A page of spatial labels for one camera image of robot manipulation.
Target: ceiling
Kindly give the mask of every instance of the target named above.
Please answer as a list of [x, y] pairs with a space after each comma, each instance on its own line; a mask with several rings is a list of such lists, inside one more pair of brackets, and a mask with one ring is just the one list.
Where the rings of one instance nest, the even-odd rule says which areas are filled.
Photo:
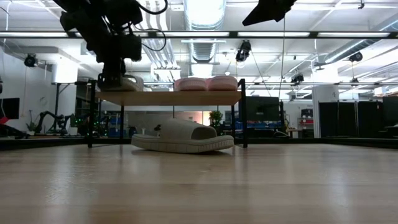
[[[372, 27], [385, 21], [387, 18], [397, 16], [398, 1], [396, 0], [365, 0], [365, 7], [358, 9], [360, 0], [298, 0], [293, 9], [285, 18], [285, 30], [302, 31], [369, 31]], [[253, 26], [243, 27], [242, 20], [256, 5], [256, 1], [227, 0], [223, 30], [266, 30], [283, 31], [284, 22], [263, 22]], [[182, 0], [169, 0], [169, 9], [166, 12], [166, 23], [169, 30], [185, 30]], [[0, 6], [7, 9], [8, 30], [15, 31], [62, 31], [59, 23], [61, 9], [53, 1], [41, 0], [0, 0]], [[6, 30], [6, 13], [0, 12], [0, 26]], [[226, 39], [223, 44], [218, 44], [216, 51], [216, 65], [213, 75], [224, 75], [229, 72], [232, 76], [246, 77], [248, 82], [261, 81], [260, 74], [269, 82], [278, 82], [281, 75], [289, 79], [293, 73], [288, 73], [292, 68], [314, 55], [325, 55], [345, 45], [350, 40], [343, 39], [252, 39], [252, 55], [245, 61], [244, 67], [237, 67], [234, 61], [236, 49], [242, 42], [241, 39]], [[81, 53], [81, 39], [7, 39], [10, 47], [58, 47], [71, 55], [81, 65], [79, 76], [96, 78], [101, 72], [103, 64], [96, 63], [94, 56]], [[173, 52], [181, 68], [181, 76], [190, 73], [190, 57], [187, 44], [180, 39], [171, 39]], [[361, 62], [339, 61], [329, 67], [338, 70], [339, 81], [348, 82], [354, 76], [366, 72], [376, 71], [390, 63], [397, 62], [398, 46], [396, 40], [381, 40], [364, 49], [361, 53], [364, 59]], [[308, 66], [300, 68], [306, 81], [311, 80], [313, 73], [317, 72]], [[126, 61], [127, 69], [136, 74], [149, 74], [151, 61], [144, 54], [140, 62]], [[361, 80], [375, 82], [387, 77], [398, 75], [398, 67], [369, 76]]]

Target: wooden shelf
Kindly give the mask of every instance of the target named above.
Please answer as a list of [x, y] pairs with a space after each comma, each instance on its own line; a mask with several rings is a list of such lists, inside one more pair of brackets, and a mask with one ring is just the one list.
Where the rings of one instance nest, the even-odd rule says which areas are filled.
[[96, 97], [122, 106], [234, 105], [240, 91], [97, 92]]

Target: potted plant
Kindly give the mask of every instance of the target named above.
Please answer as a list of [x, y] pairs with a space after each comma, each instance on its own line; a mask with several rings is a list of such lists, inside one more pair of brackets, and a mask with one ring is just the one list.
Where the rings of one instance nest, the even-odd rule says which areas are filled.
[[70, 115], [70, 125], [68, 128], [68, 134], [71, 136], [77, 135], [77, 120], [74, 114]]
[[35, 130], [36, 130], [37, 125], [32, 120], [32, 110], [29, 110], [29, 114], [30, 114], [30, 123], [26, 124], [27, 130], [28, 130], [28, 132], [26, 132], [26, 133], [28, 135], [33, 136], [33, 135], [35, 135]]
[[223, 114], [219, 111], [212, 111], [210, 112], [210, 126], [215, 128], [217, 131], [217, 135], [221, 135], [221, 119], [223, 119]]

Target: air duct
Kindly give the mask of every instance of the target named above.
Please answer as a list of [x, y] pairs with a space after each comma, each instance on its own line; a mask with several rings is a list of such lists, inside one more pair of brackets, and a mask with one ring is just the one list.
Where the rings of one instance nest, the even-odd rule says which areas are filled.
[[[226, 0], [183, 0], [186, 30], [209, 31], [221, 30], [224, 22]], [[191, 59], [199, 64], [192, 65], [194, 76], [211, 75], [213, 66], [209, 63], [214, 59], [217, 44], [191, 43]]]
[[[386, 21], [380, 23], [372, 31], [385, 31], [385, 32], [397, 32], [398, 31], [398, 14], [388, 18]], [[380, 39], [366, 39], [366, 40], [352, 40], [335, 50], [332, 53], [327, 54], [323, 58], [324, 63], [335, 63], [344, 58], [348, 58], [349, 56], [359, 52], [370, 45], [379, 42]]]

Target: wooden floor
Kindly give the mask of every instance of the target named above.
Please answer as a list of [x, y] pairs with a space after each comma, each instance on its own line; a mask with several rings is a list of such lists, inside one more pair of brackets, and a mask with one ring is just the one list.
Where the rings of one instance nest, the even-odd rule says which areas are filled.
[[0, 152], [0, 223], [397, 223], [398, 151], [256, 145]]

